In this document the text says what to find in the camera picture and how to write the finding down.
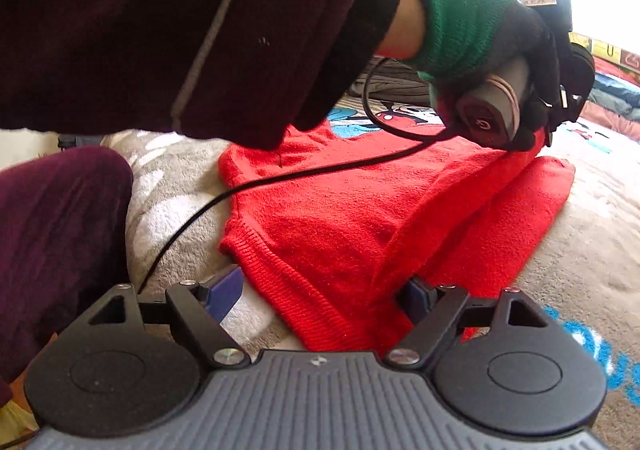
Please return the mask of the maroon velvet sleeve forearm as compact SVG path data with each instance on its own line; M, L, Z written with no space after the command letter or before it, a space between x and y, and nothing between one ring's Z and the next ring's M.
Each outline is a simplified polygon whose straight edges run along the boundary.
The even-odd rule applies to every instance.
M1 0L1 125L272 149L374 54L416 52L406 1Z

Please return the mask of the black green gloved left hand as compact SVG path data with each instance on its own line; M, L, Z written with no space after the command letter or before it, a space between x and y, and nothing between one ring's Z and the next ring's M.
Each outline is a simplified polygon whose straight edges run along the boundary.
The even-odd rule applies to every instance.
M541 45L536 17L518 0L420 0L425 38L408 63L430 84L432 108L446 126L454 124L454 106L511 56ZM554 69L532 73L540 98L524 111L523 125L508 151L535 147L536 132L556 103Z

